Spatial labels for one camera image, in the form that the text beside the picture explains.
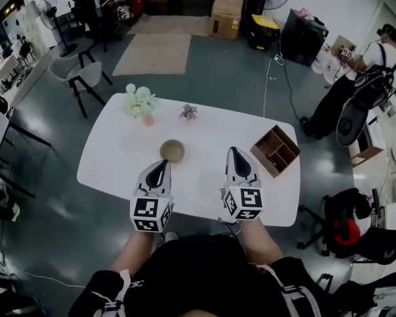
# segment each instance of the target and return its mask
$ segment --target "flower vase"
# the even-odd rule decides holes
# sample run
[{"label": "flower vase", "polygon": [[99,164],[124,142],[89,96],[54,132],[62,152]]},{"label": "flower vase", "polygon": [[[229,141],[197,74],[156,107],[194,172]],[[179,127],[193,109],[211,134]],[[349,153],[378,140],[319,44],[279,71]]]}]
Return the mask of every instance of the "flower vase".
[{"label": "flower vase", "polygon": [[143,122],[147,127],[150,127],[154,124],[154,118],[152,116],[152,114],[149,115],[144,115],[143,116]]}]

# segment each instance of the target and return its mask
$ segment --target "black backpack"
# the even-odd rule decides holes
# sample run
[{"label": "black backpack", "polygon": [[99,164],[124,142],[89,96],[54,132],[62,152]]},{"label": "black backpack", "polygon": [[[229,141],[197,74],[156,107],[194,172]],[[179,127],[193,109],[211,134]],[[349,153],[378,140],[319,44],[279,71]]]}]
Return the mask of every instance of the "black backpack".
[{"label": "black backpack", "polygon": [[383,59],[382,65],[373,65],[365,72],[358,74],[355,80],[354,96],[367,107],[372,109],[383,104],[389,99],[392,91],[392,84],[395,78],[394,72],[396,64],[386,67],[385,50],[382,44],[378,44]]}]

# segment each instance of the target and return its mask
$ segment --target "black shoe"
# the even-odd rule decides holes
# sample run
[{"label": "black shoe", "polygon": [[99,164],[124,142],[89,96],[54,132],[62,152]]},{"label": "black shoe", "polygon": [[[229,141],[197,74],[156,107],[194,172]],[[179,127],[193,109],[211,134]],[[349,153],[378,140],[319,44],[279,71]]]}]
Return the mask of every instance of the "black shoe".
[{"label": "black shoe", "polygon": [[307,117],[303,117],[300,120],[300,123],[302,124],[302,129],[304,130],[304,133],[307,137],[311,137],[312,136],[312,131],[310,128],[310,121]]}]

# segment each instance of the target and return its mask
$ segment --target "white flowers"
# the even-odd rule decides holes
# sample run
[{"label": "white flowers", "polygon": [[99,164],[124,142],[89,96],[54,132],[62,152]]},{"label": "white flowers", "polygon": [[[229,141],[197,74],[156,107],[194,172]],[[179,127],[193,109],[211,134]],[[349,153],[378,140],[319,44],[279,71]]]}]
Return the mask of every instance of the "white flowers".
[{"label": "white flowers", "polygon": [[136,89],[134,84],[126,86],[126,98],[124,110],[134,118],[138,116],[150,115],[158,106],[157,99],[151,94],[147,87]]}]

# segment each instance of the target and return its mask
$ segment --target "red object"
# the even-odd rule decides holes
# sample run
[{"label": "red object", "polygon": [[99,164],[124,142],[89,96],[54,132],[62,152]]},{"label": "red object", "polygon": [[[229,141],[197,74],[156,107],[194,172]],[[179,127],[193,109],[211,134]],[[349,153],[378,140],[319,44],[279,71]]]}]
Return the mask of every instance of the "red object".
[{"label": "red object", "polygon": [[131,2],[131,8],[129,11],[133,14],[142,13],[144,10],[144,5],[142,0],[129,0]]},{"label": "red object", "polygon": [[[348,219],[348,227],[349,227],[349,239],[348,240],[343,240],[341,234],[335,235],[335,240],[337,243],[343,246],[351,246],[353,244],[356,244],[360,237],[361,237],[361,231],[359,230],[358,225],[356,225],[355,221],[353,219]],[[337,221],[334,225],[335,229],[340,228],[340,222]]]}]

